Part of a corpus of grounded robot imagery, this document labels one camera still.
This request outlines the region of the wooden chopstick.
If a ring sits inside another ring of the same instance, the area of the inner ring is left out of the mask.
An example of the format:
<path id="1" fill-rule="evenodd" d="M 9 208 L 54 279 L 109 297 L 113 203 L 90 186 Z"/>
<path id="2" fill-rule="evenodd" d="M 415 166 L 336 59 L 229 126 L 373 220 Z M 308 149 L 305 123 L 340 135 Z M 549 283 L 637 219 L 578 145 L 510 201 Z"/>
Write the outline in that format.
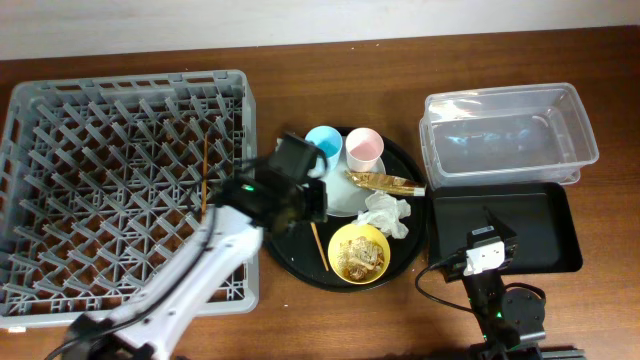
<path id="1" fill-rule="evenodd" d="M 207 172 L 208 172 L 208 138 L 205 134 L 203 140 L 203 164 L 201 180 L 201 220 L 204 221 L 207 211 Z"/>
<path id="2" fill-rule="evenodd" d="M 324 252 L 324 248 L 323 248 L 322 242 L 321 242 L 320 237 L 319 237 L 319 233 L 318 233 L 316 224 L 314 222 L 311 222 L 310 223 L 310 227 L 311 227 L 311 230 L 312 230 L 312 233 L 313 233 L 313 236 L 314 236 L 314 240 L 316 242 L 316 245 L 317 245 L 317 248 L 318 248 L 318 251 L 319 251 L 323 266 L 324 266 L 324 269 L 325 269 L 326 272 L 328 272 L 329 271 L 329 264 L 328 264 L 328 261 L 327 261 L 327 258 L 326 258 L 325 252 Z"/>

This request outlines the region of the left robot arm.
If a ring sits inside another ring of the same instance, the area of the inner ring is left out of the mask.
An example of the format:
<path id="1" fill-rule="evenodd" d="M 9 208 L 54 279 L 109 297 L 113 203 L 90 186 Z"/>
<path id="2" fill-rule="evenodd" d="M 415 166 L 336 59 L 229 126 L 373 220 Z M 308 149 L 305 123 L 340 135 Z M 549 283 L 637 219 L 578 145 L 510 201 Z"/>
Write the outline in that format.
<path id="1" fill-rule="evenodd" d="M 200 308 L 260 249 L 265 233 L 324 222 L 325 153 L 290 133 L 265 157 L 216 185 L 185 245 L 133 297 L 103 319 L 89 313 L 50 353 L 56 359 L 167 359 Z"/>

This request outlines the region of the yellow bowl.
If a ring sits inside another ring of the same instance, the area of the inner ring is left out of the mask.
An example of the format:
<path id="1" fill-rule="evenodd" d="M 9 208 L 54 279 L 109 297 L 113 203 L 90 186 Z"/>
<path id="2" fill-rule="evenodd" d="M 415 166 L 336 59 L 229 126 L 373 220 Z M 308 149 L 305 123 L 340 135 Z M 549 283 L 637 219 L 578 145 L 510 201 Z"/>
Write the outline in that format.
<path id="1" fill-rule="evenodd" d="M 361 236 L 366 237 L 369 240 L 378 243 L 383 248 L 385 263 L 383 265 L 382 272 L 378 274 L 376 277 L 372 278 L 371 280 L 365 281 L 363 283 L 357 283 L 357 282 L 348 280 L 347 278 L 345 278 L 343 275 L 339 273 L 337 257 L 338 257 L 339 247 L 342 242 L 355 239 Z M 339 230 L 337 230 L 334 233 L 328 245 L 327 255 L 328 255 L 328 260 L 329 260 L 331 269 L 342 280 L 354 285 L 365 285 L 365 284 L 373 283 L 376 280 L 379 280 L 382 277 L 382 275 L 386 272 L 386 270 L 389 268 L 390 260 L 391 260 L 391 249 L 390 249 L 390 245 L 388 243 L 387 238 L 377 228 L 371 225 L 348 224 L 341 227 Z"/>

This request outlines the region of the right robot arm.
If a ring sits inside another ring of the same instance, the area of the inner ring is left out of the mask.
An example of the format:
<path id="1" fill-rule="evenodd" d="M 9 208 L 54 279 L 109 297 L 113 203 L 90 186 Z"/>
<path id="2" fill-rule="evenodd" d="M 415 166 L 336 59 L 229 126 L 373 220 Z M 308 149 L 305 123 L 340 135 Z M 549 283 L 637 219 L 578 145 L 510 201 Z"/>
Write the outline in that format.
<path id="1" fill-rule="evenodd" d="M 584 359 L 576 348 L 543 349 L 546 294 L 533 285 L 503 282 L 518 247 L 517 234 L 489 209 L 487 225 L 466 235 L 466 245 L 445 262 L 445 279 L 460 281 L 484 341 L 468 350 L 470 359 Z"/>

